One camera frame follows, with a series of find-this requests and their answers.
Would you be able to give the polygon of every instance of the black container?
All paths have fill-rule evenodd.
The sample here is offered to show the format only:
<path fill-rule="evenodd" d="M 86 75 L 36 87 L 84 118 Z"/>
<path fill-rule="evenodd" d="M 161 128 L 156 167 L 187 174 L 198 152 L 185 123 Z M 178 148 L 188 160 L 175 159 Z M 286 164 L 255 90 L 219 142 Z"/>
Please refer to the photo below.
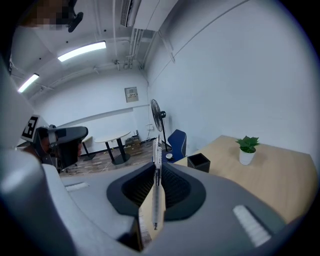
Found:
<path fill-rule="evenodd" d="M 194 154 L 187 157 L 188 167 L 208 173 L 210 169 L 210 160 L 203 154 Z"/>

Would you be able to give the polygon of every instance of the fan stand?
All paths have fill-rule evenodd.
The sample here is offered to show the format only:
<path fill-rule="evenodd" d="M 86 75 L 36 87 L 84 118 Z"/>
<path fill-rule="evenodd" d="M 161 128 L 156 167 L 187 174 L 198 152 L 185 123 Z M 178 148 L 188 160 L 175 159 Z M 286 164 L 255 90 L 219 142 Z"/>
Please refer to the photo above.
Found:
<path fill-rule="evenodd" d="M 163 138 L 164 138 L 165 151 L 168 152 L 168 149 L 167 149 L 167 140 L 166 140 L 166 134 L 165 134 L 165 126 L 164 126 L 164 121 L 163 121 L 162 118 L 161 118 L 161 126 L 162 126 Z"/>

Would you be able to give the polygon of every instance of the standing fan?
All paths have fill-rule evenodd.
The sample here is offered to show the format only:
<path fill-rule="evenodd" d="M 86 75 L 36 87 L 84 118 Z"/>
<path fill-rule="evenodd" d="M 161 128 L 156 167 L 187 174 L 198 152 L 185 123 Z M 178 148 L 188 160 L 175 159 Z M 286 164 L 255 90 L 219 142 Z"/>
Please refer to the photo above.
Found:
<path fill-rule="evenodd" d="M 164 118 L 166 117 L 166 112 L 160 110 L 158 102 L 155 99 L 151 100 L 151 109 L 156 128 L 159 132 L 163 132 L 165 151 L 168 152 L 164 126 Z"/>

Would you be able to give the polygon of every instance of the fluorescent light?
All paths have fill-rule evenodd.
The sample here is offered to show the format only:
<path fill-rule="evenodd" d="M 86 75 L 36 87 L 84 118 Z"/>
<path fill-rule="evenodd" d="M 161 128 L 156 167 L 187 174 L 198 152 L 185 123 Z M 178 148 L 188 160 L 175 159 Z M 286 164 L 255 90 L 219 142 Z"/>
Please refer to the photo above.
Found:
<path fill-rule="evenodd" d="M 91 51 L 104 49 L 104 48 L 107 48 L 105 41 L 89 44 L 87 46 L 72 50 L 72 51 L 58 57 L 58 60 L 61 62 L 64 62 L 64 61 L 66 61 L 72 57 L 78 56 L 80 54 L 85 54 L 85 53 L 88 53 Z"/>
<path fill-rule="evenodd" d="M 31 85 L 37 78 L 38 74 L 33 74 L 18 90 L 19 93 L 22 93 L 29 85 Z"/>

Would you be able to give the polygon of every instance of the desk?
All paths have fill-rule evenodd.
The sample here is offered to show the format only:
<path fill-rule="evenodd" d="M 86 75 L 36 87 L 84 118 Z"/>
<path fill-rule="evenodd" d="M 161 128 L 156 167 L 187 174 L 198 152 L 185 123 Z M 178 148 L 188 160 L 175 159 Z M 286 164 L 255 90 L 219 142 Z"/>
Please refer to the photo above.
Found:
<path fill-rule="evenodd" d="M 86 157 L 83 159 L 83 161 L 89 161 L 89 160 L 92 160 L 96 154 L 89 154 L 88 150 L 87 150 L 87 147 L 86 147 L 86 144 L 85 142 L 87 142 L 88 140 L 92 139 L 92 136 L 87 136 L 85 137 L 83 140 L 82 140 L 82 145 L 84 147 L 84 150 L 86 152 Z"/>
<path fill-rule="evenodd" d="M 261 144 L 256 147 L 251 164 L 242 165 L 235 141 L 235 138 L 220 136 L 194 154 L 202 153 L 211 161 L 210 174 L 236 182 L 273 208 L 286 223 L 305 214 L 318 189 L 318 176 L 310 155 Z M 175 164 L 188 166 L 187 158 Z M 152 191 L 141 209 L 153 239 L 157 232 L 151 222 Z"/>
<path fill-rule="evenodd" d="M 121 165 L 130 159 L 130 155 L 125 153 L 124 146 L 122 145 L 121 138 L 131 133 L 131 131 L 120 131 L 105 137 L 100 137 L 95 140 L 96 143 L 105 143 L 106 148 L 108 149 L 111 161 L 114 165 Z M 120 155 L 114 157 L 112 155 L 111 149 L 109 147 L 110 141 L 116 140 L 119 146 Z"/>

